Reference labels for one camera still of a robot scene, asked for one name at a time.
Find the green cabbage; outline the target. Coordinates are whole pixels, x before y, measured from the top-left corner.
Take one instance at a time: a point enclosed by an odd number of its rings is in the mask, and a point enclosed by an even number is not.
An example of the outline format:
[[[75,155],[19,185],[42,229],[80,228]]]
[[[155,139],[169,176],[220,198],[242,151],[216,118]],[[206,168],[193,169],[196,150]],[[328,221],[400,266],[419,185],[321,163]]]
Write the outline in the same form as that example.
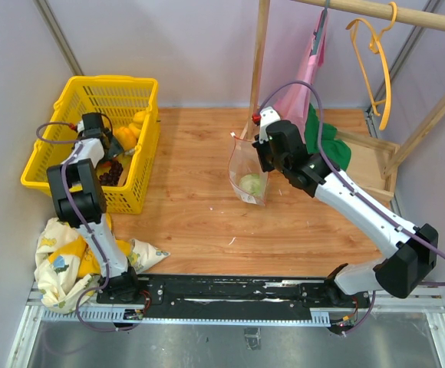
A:
[[[262,194],[262,182],[258,173],[244,175],[239,180],[239,188],[251,196],[260,196]]]

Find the clear zip bag orange zipper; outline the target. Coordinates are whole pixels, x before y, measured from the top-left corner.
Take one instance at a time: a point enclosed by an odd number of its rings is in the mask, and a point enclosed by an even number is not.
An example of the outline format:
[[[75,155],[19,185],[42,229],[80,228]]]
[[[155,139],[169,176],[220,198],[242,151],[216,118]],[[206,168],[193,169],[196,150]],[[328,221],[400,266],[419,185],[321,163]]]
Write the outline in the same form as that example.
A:
[[[265,206],[268,173],[262,171],[257,152],[250,141],[240,139],[234,132],[231,132],[230,136],[232,138],[232,149],[228,163],[229,183],[238,199],[242,202]],[[260,175],[262,182],[262,194],[260,196],[250,195],[239,188],[239,180],[244,175],[250,173],[258,173]]]

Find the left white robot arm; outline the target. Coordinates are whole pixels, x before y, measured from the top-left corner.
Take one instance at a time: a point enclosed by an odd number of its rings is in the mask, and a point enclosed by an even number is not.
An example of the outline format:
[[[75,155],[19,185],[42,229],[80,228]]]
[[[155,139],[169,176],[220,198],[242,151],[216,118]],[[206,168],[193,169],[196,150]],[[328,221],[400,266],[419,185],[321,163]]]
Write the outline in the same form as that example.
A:
[[[103,113],[82,115],[71,140],[71,153],[47,169],[54,209],[61,221],[78,230],[100,266],[100,304],[132,304],[141,296],[134,267],[120,250],[107,224],[107,201],[96,174],[97,165],[123,152]]]

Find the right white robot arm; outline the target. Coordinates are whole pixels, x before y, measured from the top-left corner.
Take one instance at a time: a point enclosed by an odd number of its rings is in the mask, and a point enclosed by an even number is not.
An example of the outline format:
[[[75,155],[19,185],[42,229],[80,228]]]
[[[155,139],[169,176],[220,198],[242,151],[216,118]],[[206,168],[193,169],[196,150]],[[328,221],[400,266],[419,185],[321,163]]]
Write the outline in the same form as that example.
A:
[[[325,299],[335,307],[362,291],[384,290],[406,298],[433,270],[438,232],[421,227],[384,207],[357,186],[335,163],[309,154],[298,127],[288,120],[261,123],[256,148],[262,170],[279,171],[288,182],[331,206],[356,225],[380,250],[376,261],[342,264],[328,276]]]

